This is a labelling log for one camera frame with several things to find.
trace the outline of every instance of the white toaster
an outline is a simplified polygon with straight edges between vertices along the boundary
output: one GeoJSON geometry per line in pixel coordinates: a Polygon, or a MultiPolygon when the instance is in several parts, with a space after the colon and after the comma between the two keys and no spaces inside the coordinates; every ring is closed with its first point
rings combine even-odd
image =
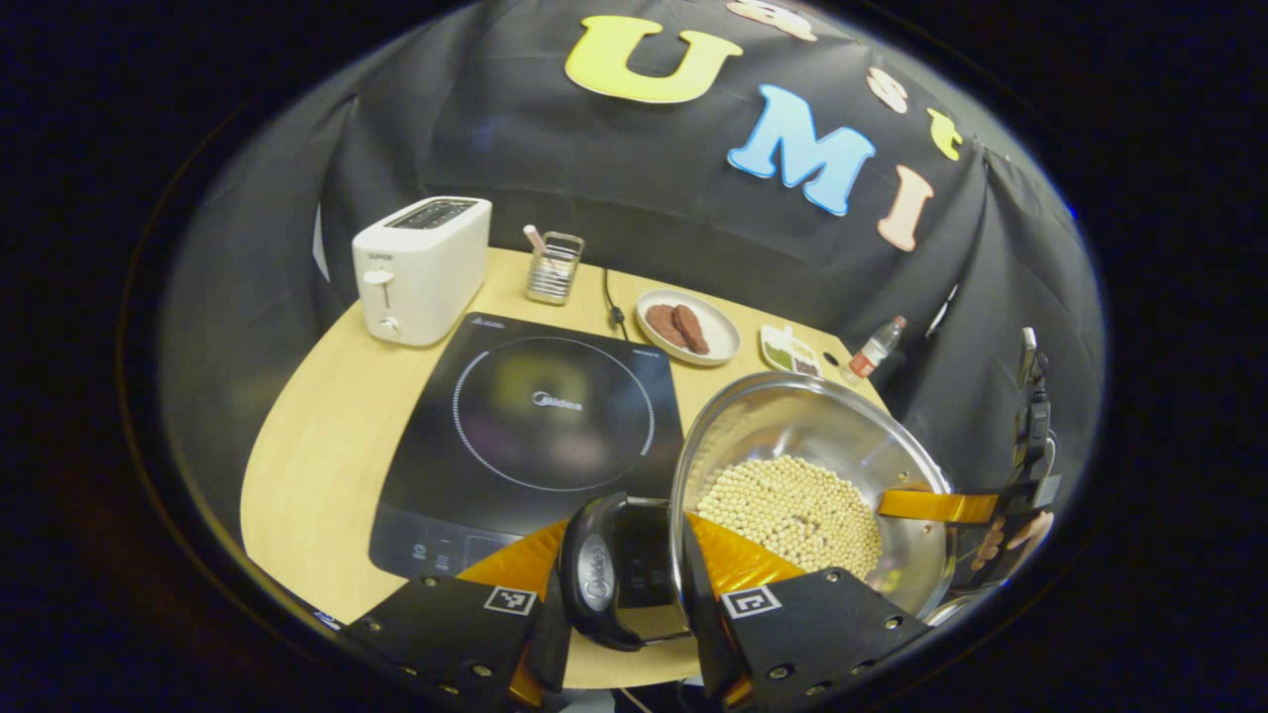
{"type": "Polygon", "coordinates": [[[402,208],[353,239],[365,327],[388,341],[444,339],[484,282],[493,204],[437,195],[402,208]]]}

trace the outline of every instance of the induction cooktop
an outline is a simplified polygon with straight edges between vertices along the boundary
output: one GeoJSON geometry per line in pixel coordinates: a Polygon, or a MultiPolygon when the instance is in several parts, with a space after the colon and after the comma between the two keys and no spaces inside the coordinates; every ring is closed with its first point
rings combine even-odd
{"type": "Polygon", "coordinates": [[[661,349],[472,312],[397,447],[370,561],[456,575],[600,495],[668,497],[681,450],[661,349]]]}

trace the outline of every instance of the white plate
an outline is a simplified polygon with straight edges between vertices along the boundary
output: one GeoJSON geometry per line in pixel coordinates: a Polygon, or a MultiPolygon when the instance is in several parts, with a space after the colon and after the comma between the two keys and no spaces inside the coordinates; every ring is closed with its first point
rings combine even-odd
{"type": "Polygon", "coordinates": [[[652,340],[652,344],[663,349],[670,356],[691,364],[700,364],[701,367],[716,367],[730,362],[739,351],[739,330],[735,329],[735,324],[727,315],[723,315],[721,310],[699,297],[692,297],[677,289],[652,289],[644,292],[638,298],[635,310],[638,311],[639,329],[652,340]],[[691,311],[700,320],[700,331],[704,334],[705,341],[709,343],[709,354],[695,354],[675,346],[666,341],[663,336],[656,334],[656,330],[647,324],[647,311],[656,304],[668,304],[671,307],[686,304],[691,307],[691,311]]]}

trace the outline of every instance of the bottle label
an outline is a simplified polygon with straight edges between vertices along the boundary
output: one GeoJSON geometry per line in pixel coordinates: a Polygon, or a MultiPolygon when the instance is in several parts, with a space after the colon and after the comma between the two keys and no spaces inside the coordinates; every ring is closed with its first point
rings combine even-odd
{"type": "Polygon", "coordinates": [[[858,374],[861,378],[867,378],[874,370],[876,370],[876,364],[880,364],[885,356],[889,356],[881,345],[876,344],[874,340],[867,340],[867,344],[855,354],[855,358],[850,360],[850,370],[858,374]]]}

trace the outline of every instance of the wooden table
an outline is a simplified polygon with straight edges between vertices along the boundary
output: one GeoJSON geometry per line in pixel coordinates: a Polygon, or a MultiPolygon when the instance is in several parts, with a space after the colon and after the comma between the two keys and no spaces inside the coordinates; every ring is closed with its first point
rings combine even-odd
{"type": "MultiPolygon", "coordinates": [[[[567,304],[524,297],[530,255],[491,249],[484,285],[469,311],[620,336],[607,318],[602,270],[581,265],[567,304]]],[[[631,341],[650,344],[637,325],[634,303],[664,283],[611,271],[612,299],[631,341]]],[[[739,377],[768,370],[758,329],[790,325],[817,351],[850,359],[832,335],[751,307],[683,289],[725,312],[743,339],[739,354],[720,367],[672,360],[683,429],[718,391],[739,377]]],[[[402,346],[369,335],[360,303],[322,336],[290,377],[256,436],[242,483],[242,538],[247,556],[295,595],[342,622],[363,617],[404,584],[370,563],[370,529],[397,443],[446,337],[427,348],[402,346]]],[[[841,381],[824,363],[825,377],[841,381]]],[[[860,393],[884,403],[870,383],[860,393]]],[[[567,688],[638,686],[699,675],[694,639],[623,653],[573,632],[567,688]]]]}

